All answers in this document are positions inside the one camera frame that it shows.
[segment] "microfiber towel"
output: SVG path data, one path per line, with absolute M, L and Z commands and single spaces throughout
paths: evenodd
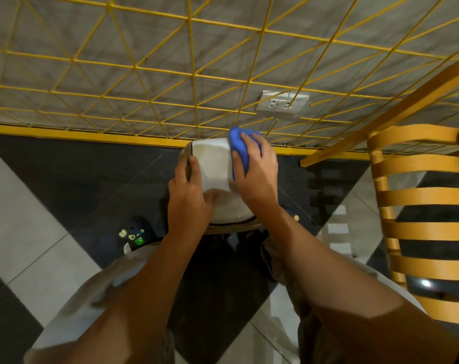
M 250 166 L 250 157 L 248 155 L 248 151 L 246 150 L 245 142 L 241 139 L 241 133 L 245 133 L 251 139 L 253 139 L 253 141 L 258 144 L 258 148 L 260 149 L 260 151 L 262 149 L 260 147 L 260 144 L 251 136 L 251 134 L 257 134 L 257 135 L 260 134 L 256 132 L 255 130 L 242 129 L 242 128 L 239 128 L 238 126 L 234 126 L 229 130 L 229 147 L 231 149 L 231 152 L 235 150 L 239 154 L 241 158 L 241 162 L 243 163 L 243 168 L 245 169 L 245 174 L 246 174 Z M 233 181 L 235 181 L 233 157 L 232 157 L 232 168 L 233 168 Z

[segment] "tiled floor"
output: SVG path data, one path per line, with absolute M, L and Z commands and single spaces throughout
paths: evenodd
M 0 136 L 0 291 L 26 325 L 25 337 L 6 342 L 12 351 L 0 348 L 0 363 L 19 360 L 72 293 L 123 255 L 117 234 L 126 220 L 142 215 L 165 235 L 178 153 Z M 280 204 L 333 249 L 386 272 L 369 163 L 298 161 L 279 157 Z M 390 186 L 414 187 L 421 177 Z M 201 241 L 169 320 L 178 363 L 299 362 L 299 318 L 285 288 L 261 271 L 262 240 L 250 232 Z

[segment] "wall outlet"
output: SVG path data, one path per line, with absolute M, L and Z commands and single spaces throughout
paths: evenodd
M 260 102 L 257 105 L 257 110 L 288 113 L 299 112 L 309 100 L 309 95 L 299 93 L 293 103 L 290 104 L 295 93 L 296 91 L 280 95 L 278 91 L 263 91 L 262 97 L 259 100 L 266 98 L 267 100 Z

